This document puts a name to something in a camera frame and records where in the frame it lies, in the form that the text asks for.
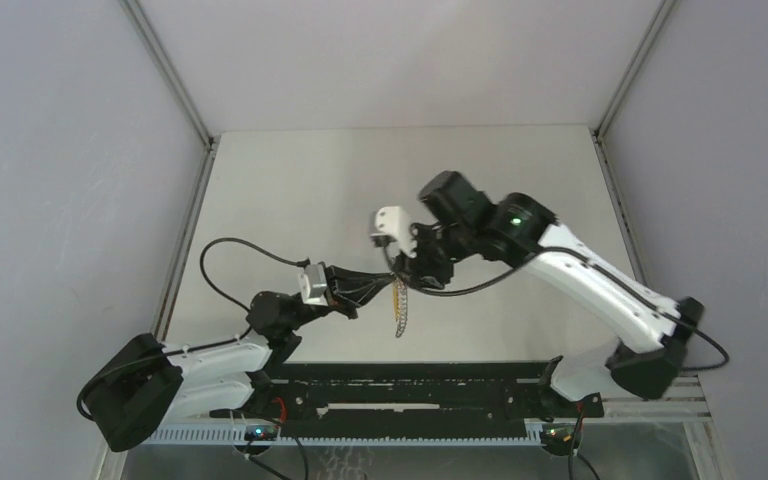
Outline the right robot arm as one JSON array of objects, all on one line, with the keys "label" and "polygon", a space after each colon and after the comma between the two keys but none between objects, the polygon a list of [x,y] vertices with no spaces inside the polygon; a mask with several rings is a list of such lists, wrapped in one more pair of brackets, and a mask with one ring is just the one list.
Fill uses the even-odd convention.
[{"label": "right robot arm", "polygon": [[704,306],[693,297],[657,293],[604,260],[554,212],[519,192],[493,202],[458,171],[443,171],[418,198],[432,224],[413,221],[399,206],[382,207],[370,220],[374,244],[407,287],[434,297],[477,293],[527,272],[568,295],[613,332],[615,345],[555,361],[538,402],[552,416],[609,388],[643,400],[664,396],[690,372],[688,343],[698,335]]}]

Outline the metal keyring with small rings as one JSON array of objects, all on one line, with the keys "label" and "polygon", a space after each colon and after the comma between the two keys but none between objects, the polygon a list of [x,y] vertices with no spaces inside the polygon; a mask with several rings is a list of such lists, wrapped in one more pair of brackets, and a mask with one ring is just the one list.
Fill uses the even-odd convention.
[{"label": "metal keyring with small rings", "polygon": [[396,323],[395,337],[401,338],[406,330],[409,316],[408,287],[400,279],[392,284],[394,318]]}]

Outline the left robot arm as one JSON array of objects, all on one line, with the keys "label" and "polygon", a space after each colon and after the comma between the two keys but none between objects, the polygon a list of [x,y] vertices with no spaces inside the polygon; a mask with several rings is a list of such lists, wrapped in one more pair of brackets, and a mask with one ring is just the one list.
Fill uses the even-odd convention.
[{"label": "left robot arm", "polygon": [[137,335],[82,387],[77,410],[113,452],[130,450],[181,418],[237,409],[261,416],[273,401],[267,372],[301,344],[298,330],[332,313],[357,318],[394,279],[391,273],[309,264],[299,274],[297,293],[259,292],[247,308],[244,330],[226,339],[176,345]]}]

